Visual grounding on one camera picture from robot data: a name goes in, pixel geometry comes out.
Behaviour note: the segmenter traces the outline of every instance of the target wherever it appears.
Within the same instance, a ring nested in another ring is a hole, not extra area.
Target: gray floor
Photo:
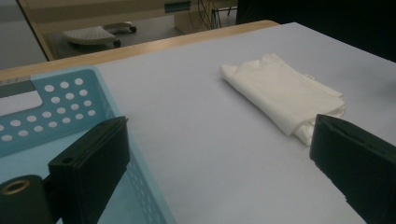
[[[221,11],[219,13],[222,27],[235,25],[236,10],[232,10],[229,16],[227,15],[227,12],[228,11]],[[122,47],[183,35],[177,28],[175,28],[173,16],[132,21],[132,25],[137,28],[137,32],[134,34],[131,34],[128,28],[111,29],[108,31],[120,40]],[[62,34],[55,34],[52,39],[60,58],[73,57],[114,48],[111,43],[105,45],[77,47],[68,43]]]

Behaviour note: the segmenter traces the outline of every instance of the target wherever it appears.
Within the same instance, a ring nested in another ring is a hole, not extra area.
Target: folded white cloth
[[[261,109],[286,135],[310,146],[317,114],[341,118],[343,94],[303,75],[275,54],[240,66],[222,65],[221,75]]]

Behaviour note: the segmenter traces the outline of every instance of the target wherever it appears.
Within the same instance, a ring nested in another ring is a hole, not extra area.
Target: white table surface
[[[364,223],[309,148],[221,79],[221,64],[264,53],[342,92],[344,119],[396,145],[396,64],[297,23],[97,67],[177,223]]]

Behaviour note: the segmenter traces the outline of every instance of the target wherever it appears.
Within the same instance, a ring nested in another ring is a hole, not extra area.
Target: plastic container
[[[93,66],[31,76],[43,104],[0,117],[0,182],[49,174],[48,162],[95,124],[121,116]],[[99,223],[176,223],[130,135],[131,162]]]

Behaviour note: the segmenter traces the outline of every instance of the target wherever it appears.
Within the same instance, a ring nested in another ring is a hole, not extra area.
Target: wooden table edge
[[[9,68],[0,70],[0,80],[27,77],[33,74],[40,74],[79,65],[95,65],[99,63],[107,63],[119,59],[134,57],[136,55],[159,51],[162,49],[170,49],[192,43],[221,38],[228,35],[238,35],[245,32],[260,30],[277,25],[278,23],[274,21],[255,21],[251,23],[204,31],[190,35],[181,35],[162,40],[151,41],[148,43],[127,46],[119,49],[110,49],[51,62],[35,63],[16,68]]]

